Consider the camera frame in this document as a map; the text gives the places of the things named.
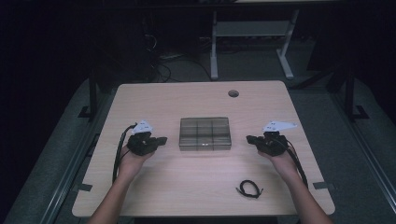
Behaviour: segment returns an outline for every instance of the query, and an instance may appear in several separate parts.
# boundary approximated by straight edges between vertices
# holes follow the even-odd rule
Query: small round hole
[[[235,91],[235,90],[228,91],[228,95],[235,98],[239,95],[239,91]]]

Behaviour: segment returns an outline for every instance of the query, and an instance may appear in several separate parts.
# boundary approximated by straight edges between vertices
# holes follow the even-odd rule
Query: black cord
[[[122,158],[120,158],[120,154],[121,154],[123,142],[124,142],[124,140],[125,140],[125,135],[126,135],[126,134],[128,133],[128,131],[129,131],[130,129],[132,129],[134,126],[135,126],[135,125],[129,126],[129,127],[122,133],[122,135],[121,135],[120,142],[119,142],[119,146],[118,146],[118,148],[117,148],[116,158],[114,159],[113,183],[114,183],[114,181],[116,181],[117,172],[118,172],[118,170],[119,170],[120,161],[121,161],[121,159],[122,159]]]
[[[279,143],[283,148],[286,149],[286,151],[289,153],[289,155],[291,156],[291,159],[294,161],[294,163],[296,164],[297,170],[300,173],[301,179],[303,180],[303,183],[305,184],[305,186],[308,188],[308,181],[306,179],[306,175],[305,172],[303,170],[303,166],[300,163],[300,160],[297,157],[297,153],[294,153],[293,151],[291,151],[291,149],[285,145],[283,145],[281,142],[279,142],[276,139],[272,139],[273,141]]]

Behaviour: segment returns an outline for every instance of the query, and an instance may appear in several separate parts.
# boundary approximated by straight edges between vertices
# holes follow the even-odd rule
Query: forearm
[[[88,223],[117,223],[131,181],[117,178]]]
[[[324,213],[298,175],[285,178],[285,182],[288,185],[294,206],[303,224],[332,223],[332,220]]]

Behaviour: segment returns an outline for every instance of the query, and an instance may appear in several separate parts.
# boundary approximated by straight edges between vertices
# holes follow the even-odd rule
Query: wooden table
[[[231,90],[238,91],[239,96],[230,97]],[[229,118],[231,149],[180,151],[180,119],[193,117]],[[334,212],[329,191],[313,186],[323,182],[323,177],[285,85],[280,81],[255,81],[121,85],[83,180],[92,189],[79,191],[73,207],[75,216],[89,217],[103,200],[111,186],[120,135],[141,119],[154,127],[153,136],[166,136],[168,141],[135,178],[122,216],[296,214],[287,186],[271,162],[259,156],[246,140],[247,135],[262,135],[262,127],[270,120],[298,124],[297,128],[281,133],[294,144],[311,193],[327,214]],[[236,191],[246,179],[264,189],[259,199],[246,198]]]

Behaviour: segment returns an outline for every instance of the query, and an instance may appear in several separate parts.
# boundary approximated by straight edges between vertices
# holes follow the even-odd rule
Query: clear plastic box
[[[231,149],[228,118],[184,118],[180,120],[180,150]]]

